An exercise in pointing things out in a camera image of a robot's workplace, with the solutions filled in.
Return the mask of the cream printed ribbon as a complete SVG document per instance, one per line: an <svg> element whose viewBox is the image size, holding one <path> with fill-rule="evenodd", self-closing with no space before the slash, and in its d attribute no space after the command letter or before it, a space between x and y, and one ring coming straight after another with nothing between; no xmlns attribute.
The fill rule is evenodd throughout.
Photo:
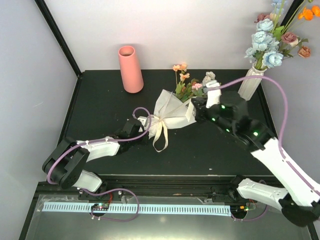
<svg viewBox="0 0 320 240"><path fill-rule="evenodd" d="M168 128L165 124L165 121L161 117L152 115L151 118L153 119L153 123L151 124L151 126L152 127L155 126L155 134L154 134L152 146L157 153L160 153L163 150L165 150L169 145ZM162 149L157 149L155 144L160 139L162 134L164 136L164 146Z"/></svg>

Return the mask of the white flower bouquet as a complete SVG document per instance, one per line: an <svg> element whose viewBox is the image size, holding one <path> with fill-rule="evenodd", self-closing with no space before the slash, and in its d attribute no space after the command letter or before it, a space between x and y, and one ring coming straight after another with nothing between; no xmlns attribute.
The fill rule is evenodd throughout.
<svg viewBox="0 0 320 240"><path fill-rule="evenodd" d="M207 71L202 81L192 79L190 82L190 73L187 72L186 63L176 64L172 67L175 72L176 87L174 92L162 90L156 100L153 115L164 120L168 130L184 128L195 122L195 107L191 99L195 97L207 97L204 88L207 84L214 85L219 83L216 75L212 71ZM151 119L149 137L154 139L156 126L152 126L154 119Z"/></svg>

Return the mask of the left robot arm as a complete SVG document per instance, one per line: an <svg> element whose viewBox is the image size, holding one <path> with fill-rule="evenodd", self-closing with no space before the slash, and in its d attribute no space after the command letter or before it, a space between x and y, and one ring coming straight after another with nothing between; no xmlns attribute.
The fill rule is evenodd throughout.
<svg viewBox="0 0 320 240"><path fill-rule="evenodd" d="M112 136L96 140L75 141L66 137L43 163L42 171L47 174L50 183L62 189L85 189L95 199L101 200L107 195L108 188L97 174L85 170L86 163L114 157L136 145L146 144L149 121L148 117L132 117Z"/></svg>

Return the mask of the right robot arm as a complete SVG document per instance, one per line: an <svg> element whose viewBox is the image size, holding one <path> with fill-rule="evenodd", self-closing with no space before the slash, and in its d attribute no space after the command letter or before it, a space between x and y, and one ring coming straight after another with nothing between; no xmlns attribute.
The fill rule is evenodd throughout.
<svg viewBox="0 0 320 240"><path fill-rule="evenodd" d="M265 124L249 116L245 99L235 91L226 91L210 107L205 97L193 97L191 102L198 123L210 121L232 135L237 144L266 166L282 184L281 188L273 187L240 176L227 189L230 200L256 200L281 211L298 227L319 220L320 185L279 147L279 139Z"/></svg>

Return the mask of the white ribbed vase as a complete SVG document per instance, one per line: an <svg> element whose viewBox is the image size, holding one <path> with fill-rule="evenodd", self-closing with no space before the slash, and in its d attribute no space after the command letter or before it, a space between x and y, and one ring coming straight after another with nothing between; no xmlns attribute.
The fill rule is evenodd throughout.
<svg viewBox="0 0 320 240"><path fill-rule="evenodd" d="M263 67L262 70L259 70L255 67L255 64L252 65L252 67L247 71L246 77L249 76L264 76L265 71L267 70L267 67ZM238 94L241 98L245 99L246 101L249 101L255 91L257 90L260 82L262 81L261 78L250 78L245 79L238 90Z"/></svg>

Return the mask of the pink cylindrical vase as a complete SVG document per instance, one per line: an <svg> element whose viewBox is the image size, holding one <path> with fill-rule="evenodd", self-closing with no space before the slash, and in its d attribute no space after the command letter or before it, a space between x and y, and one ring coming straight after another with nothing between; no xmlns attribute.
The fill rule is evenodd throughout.
<svg viewBox="0 0 320 240"><path fill-rule="evenodd" d="M118 60L124 90L131 94L140 92L144 81L135 48L129 45L121 47Z"/></svg>

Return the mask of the blue and pink flower arrangement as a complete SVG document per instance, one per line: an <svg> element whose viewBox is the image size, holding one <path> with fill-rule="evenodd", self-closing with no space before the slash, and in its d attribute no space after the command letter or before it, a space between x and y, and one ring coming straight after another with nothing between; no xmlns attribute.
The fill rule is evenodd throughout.
<svg viewBox="0 0 320 240"><path fill-rule="evenodd" d="M311 49L304 45L309 40L296 35L293 30L300 24L320 17L320 6L311 5L311 0L303 0L297 9L289 14L287 22L281 21L286 0L273 0L273 11L258 15L256 31L251 35L251 47L245 51L245 58L253 63L257 71L265 71L282 65L284 59L293 58L292 50L302 58L311 56Z"/></svg>

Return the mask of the left circuit board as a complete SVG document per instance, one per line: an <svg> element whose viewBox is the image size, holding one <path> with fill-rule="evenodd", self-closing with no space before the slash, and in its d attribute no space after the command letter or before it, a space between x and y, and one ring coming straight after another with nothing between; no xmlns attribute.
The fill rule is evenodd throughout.
<svg viewBox="0 0 320 240"><path fill-rule="evenodd" d="M92 212L103 211L106 212L109 209L109 203L95 203L91 206Z"/></svg>

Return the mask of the circuit board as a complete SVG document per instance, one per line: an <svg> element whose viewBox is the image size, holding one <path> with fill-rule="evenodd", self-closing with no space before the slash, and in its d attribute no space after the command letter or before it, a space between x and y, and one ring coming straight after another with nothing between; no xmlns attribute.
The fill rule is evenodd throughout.
<svg viewBox="0 0 320 240"><path fill-rule="evenodd" d="M91 206L92 212L103 211L106 212L109 209L109 203L95 203Z"/></svg>
<svg viewBox="0 0 320 240"><path fill-rule="evenodd" d="M248 211L253 211L256 209L256 206L248 206L248 205L233 205L230 206L230 211L234 213L240 213L240 212L248 212Z"/></svg>

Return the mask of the right circuit board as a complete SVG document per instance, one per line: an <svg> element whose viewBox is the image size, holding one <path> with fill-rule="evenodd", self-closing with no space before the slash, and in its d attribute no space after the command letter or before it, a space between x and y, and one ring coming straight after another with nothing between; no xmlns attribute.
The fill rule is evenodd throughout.
<svg viewBox="0 0 320 240"><path fill-rule="evenodd" d="M248 211L253 211L256 209L256 206L248 206L248 205L233 205L230 206L230 211L234 213L240 213L240 212L248 212Z"/></svg>

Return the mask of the black aluminium rail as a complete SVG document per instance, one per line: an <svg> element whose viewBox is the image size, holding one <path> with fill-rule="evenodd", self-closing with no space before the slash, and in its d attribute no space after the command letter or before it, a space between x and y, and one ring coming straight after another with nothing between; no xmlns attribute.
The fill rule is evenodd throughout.
<svg viewBox="0 0 320 240"><path fill-rule="evenodd" d="M234 175L102 175L111 188L122 187L135 194L151 195L204 195L217 187L226 187Z"/></svg>

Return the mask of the right black frame post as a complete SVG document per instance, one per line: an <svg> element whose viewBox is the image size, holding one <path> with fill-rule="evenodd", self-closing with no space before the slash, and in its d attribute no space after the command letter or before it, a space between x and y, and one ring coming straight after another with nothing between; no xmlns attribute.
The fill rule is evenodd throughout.
<svg viewBox="0 0 320 240"><path fill-rule="evenodd" d="M286 26L290 24L304 2L304 0L294 0L288 8L280 26Z"/></svg>

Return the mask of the black frame post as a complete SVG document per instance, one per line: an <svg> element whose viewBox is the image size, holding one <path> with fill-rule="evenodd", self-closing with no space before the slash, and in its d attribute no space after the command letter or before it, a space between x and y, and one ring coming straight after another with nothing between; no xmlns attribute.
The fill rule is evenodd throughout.
<svg viewBox="0 0 320 240"><path fill-rule="evenodd" d="M60 46L62 52L64 53L69 65L71 66L75 75L79 78L82 76L82 71L80 70L63 34L61 33L49 7L45 0L34 0L38 9L40 10L42 16L44 17L48 27L50 28L52 34L54 35L58 45Z"/></svg>
<svg viewBox="0 0 320 240"><path fill-rule="evenodd" d="M280 26L286 26L290 24L304 2L304 0L294 0L288 8Z"/></svg>

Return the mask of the left black frame post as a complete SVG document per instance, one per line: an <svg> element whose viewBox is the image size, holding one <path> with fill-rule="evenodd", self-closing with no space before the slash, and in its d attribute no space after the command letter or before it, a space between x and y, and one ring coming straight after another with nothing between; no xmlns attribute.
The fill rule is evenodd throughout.
<svg viewBox="0 0 320 240"><path fill-rule="evenodd" d="M60 46L62 52L64 53L69 65L71 66L75 75L79 78L82 76L82 71L80 70L63 34L61 33L49 7L45 0L34 0L38 9L40 10L42 16L44 17L48 27L50 28L52 34L54 35L58 45Z"/></svg>

